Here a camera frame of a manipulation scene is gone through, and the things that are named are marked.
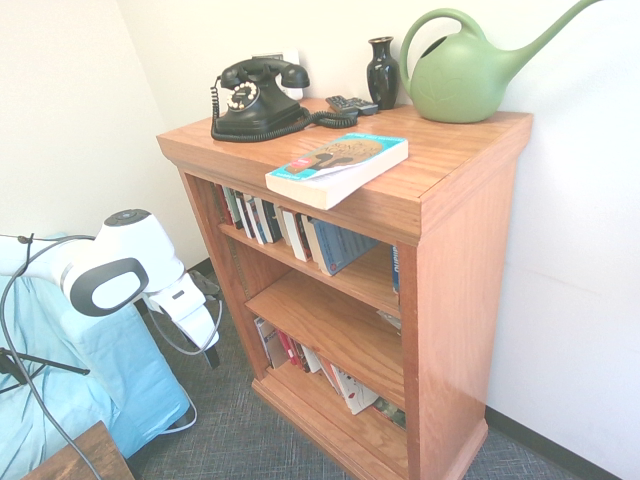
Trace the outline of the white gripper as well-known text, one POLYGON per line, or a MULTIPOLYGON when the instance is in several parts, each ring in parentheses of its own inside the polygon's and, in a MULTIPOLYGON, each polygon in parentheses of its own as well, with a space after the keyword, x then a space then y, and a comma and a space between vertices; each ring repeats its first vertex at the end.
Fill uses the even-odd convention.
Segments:
POLYGON ((204 351, 211 369, 220 366, 214 345, 219 340, 218 327, 205 305, 205 295, 187 272, 162 290, 144 292, 142 298, 152 311, 170 318, 188 340, 193 352, 204 351))

